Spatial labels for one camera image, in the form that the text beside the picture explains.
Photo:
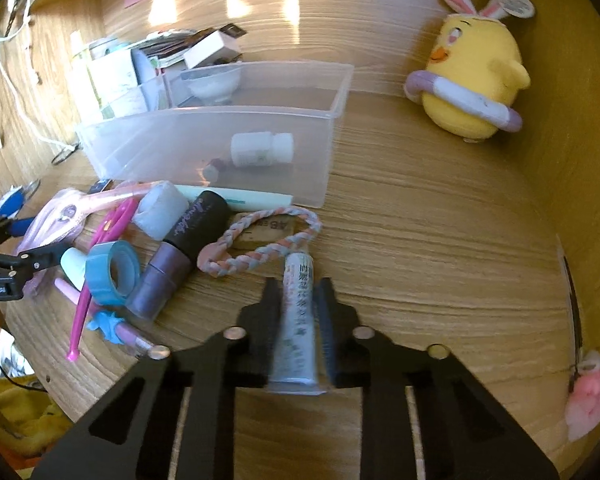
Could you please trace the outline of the white ointment tube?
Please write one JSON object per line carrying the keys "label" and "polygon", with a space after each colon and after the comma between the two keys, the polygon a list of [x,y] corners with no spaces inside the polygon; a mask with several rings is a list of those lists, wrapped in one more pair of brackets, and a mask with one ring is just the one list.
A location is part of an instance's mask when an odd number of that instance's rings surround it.
{"label": "white ointment tube", "polygon": [[319,396],[316,322],[313,311],[313,259],[294,252],[285,259],[283,298],[268,390],[288,396]]}

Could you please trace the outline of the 4B eraser block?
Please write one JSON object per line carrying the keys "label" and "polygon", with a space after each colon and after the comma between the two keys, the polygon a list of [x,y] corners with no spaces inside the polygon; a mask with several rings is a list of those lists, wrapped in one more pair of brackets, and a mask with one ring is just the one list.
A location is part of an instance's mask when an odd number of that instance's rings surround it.
{"label": "4B eraser block", "polygon": [[294,234],[296,219],[291,216],[273,216],[250,224],[232,245],[235,252],[250,252]]}

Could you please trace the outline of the light blue small bottle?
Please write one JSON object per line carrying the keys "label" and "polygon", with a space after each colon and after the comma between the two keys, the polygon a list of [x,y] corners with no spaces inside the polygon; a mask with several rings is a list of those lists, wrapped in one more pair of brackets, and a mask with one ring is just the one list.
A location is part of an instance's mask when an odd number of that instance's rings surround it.
{"label": "light blue small bottle", "polygon": [[62,272],[77,290],[81,290],[85,282],[86,259],[87,255],[75,247],[68,248],[60,258]]}

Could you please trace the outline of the pink plastic bag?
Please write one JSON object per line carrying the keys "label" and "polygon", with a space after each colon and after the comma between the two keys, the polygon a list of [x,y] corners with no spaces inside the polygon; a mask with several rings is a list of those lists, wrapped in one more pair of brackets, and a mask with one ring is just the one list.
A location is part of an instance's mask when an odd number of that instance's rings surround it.
{"label": "pink plastic bag", "polygon": [[85,194],[76,188],[56,193],[34,217],[20,240],[17,252],[28,252],[57,242],[71,242],[82,231],[90,214],[121,205],[128,198],[140,198],[161,181],[128,183],[109,191]]}

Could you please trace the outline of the blue tape roll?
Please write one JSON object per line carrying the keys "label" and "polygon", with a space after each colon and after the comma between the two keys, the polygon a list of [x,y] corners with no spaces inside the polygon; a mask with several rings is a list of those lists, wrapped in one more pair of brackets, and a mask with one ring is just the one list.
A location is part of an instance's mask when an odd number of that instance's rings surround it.
{"label": "blue tape roll", "polygon": [[96,304],[123,307],[140,281],[140,259],[125,240],[95,245],[87,255],[85,285]]}

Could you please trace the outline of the pink pen with blue flower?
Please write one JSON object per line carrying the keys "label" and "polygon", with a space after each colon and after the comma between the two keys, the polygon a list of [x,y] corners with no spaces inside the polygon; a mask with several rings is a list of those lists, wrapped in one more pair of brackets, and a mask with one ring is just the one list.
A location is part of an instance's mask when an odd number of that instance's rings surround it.
{"label": "pink pen with blue flower", "polygon": [[144,356],[154,344],[137,328],[114,311],[92,304],[86,316],[85,328],[100,333],[106,341],[125,346],[134,356]]}

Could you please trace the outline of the glasses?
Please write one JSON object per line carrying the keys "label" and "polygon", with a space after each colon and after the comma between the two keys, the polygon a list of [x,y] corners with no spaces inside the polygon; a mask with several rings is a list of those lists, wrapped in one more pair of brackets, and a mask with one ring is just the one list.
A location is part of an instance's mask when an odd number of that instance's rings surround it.
{"label": "glasses", "polygon": [[79,144],[79,143],[71,144],[68,146],[68,148],[63,148],[58,154],[56,154],[53,157],[53,159],[50,161],[50,163],[53,166],[58,166],[58,165],[62,164],[63,162],[65,162],[69,157],[76,154],[76,152],[78,152],[80,149],[81,149],[81,144]]}

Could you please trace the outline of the black purple cosmetic bottle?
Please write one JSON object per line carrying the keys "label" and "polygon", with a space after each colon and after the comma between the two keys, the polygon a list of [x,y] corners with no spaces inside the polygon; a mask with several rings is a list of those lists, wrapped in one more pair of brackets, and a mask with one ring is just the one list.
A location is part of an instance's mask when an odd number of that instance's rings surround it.
{"label": "black purple cosmetic bottle", "polygon": [[195,271],[200,252],[225,231],[230,206],[212,191],[202,192],[178,218],[126,300],[128,310],[153,321]]}

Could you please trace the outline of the white paper carton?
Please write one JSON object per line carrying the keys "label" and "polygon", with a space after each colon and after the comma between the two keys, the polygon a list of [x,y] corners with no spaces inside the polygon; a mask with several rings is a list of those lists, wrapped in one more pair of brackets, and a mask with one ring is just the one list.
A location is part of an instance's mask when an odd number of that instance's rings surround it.
{"label": "white paper carton", "polygon": [[130,49],[120,49],[91,62],[90,74],[102,117],[111,119],[145,113],[147,105]]}

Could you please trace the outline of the mint green tube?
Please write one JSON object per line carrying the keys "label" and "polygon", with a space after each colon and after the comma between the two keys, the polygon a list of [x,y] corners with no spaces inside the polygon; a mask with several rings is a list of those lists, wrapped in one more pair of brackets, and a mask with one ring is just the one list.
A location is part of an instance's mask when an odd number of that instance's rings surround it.
{"label": "mint green tube", "polygon": [[190,201],[202,192],[212,192],[222,197],[230,206],[232,211],[253,212],[258,210],[276,209],[289,207],[292,204],[292,196],[287,194],[238,190],[237,188],[214,188],[213,186],[195,186],[177,184],[175,187]]}

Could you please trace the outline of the white pill bottle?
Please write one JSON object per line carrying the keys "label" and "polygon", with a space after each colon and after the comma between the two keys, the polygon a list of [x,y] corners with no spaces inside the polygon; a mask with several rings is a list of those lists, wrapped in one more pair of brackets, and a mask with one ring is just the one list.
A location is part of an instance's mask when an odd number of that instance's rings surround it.
{"label": "white pill bottle", "polygon": [[291,133],[236,133],[230,141],[230,159],[236,167],[266,167],[291,164],[294,136]]}

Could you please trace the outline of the clear plastic storage bin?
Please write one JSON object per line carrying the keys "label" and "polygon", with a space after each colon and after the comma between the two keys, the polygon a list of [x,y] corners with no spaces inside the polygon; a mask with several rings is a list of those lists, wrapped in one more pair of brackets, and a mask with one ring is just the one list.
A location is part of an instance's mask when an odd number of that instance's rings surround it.
{"label": "clear plastic storage bin", "polygon": [[[145,113],[101,117],[81,126],[78,136],[96,174],[287,194],[299,205],[323,206],[353,66],[322,61],[225,65],[242,68],[240,86],[227,104],[193,98],[181,70],[138,85]],[[234,166],[232,136],[262,131],[294,136],[292,163]]]}

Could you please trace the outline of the white small box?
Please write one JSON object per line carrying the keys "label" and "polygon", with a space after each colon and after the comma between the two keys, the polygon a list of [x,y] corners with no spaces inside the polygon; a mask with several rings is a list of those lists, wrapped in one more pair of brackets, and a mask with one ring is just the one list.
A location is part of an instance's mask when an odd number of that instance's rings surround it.
{"label": "white small box", "polygon": [[189,70],[211,66],[221,62],[232,62],[242,55],[238,40],[217,30],[199,40],[184,53],[184,63]]}

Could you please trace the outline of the yellow chick plush toy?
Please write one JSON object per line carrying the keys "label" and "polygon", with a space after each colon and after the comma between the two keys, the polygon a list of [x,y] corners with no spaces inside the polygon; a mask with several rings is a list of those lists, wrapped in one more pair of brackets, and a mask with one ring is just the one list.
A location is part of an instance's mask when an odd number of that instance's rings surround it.
{"label": "yellow chick plush toy", "polygon": [[422,106],[443,130],[467,142],[489,139],[498,130],[517,132],[522,118],[513,109],[530,87],[518,44],[503,18],[532,18],[530,0],[490,0],[478,11],[471,0],[444,0],[453,13],[443,22],[426,67],[410,73],[407,99]]}

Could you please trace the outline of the pink plush keychain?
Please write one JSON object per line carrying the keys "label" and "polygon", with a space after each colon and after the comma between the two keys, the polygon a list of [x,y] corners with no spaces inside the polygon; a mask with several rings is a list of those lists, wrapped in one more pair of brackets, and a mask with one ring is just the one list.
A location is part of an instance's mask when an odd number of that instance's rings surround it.
{"label": "pink plush keychain", "polygon": [[588,352],[576,372],[565,408],[569,442],[585,437],[600,423],[600,352]]}

